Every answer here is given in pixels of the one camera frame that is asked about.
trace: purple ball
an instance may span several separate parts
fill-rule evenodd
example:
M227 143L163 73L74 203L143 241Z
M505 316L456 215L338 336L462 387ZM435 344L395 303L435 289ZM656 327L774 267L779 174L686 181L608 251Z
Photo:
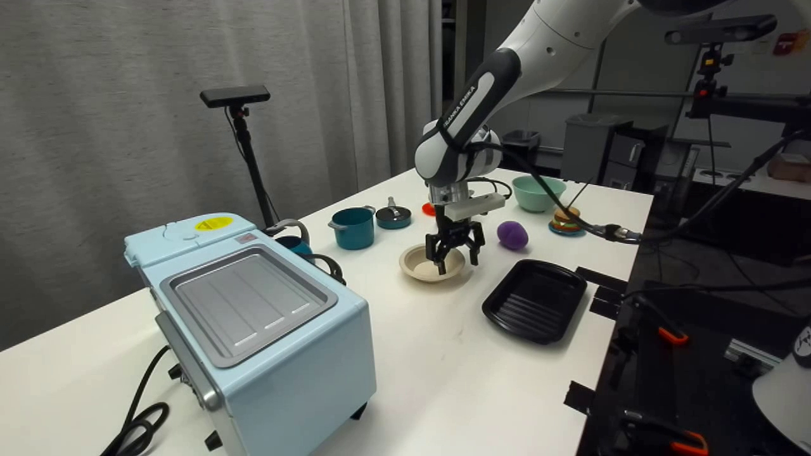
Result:
M530 243L528 230L515 221L501 222L496 234L506 251L523 251Z

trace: gray curtain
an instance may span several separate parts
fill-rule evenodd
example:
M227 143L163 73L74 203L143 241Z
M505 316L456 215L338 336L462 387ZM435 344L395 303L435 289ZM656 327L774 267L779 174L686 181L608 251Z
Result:
M439 0L8 0L0 4L0 349L143 284L121 239L206 211L259 219L221 112L286 219L410 168L439 110Z

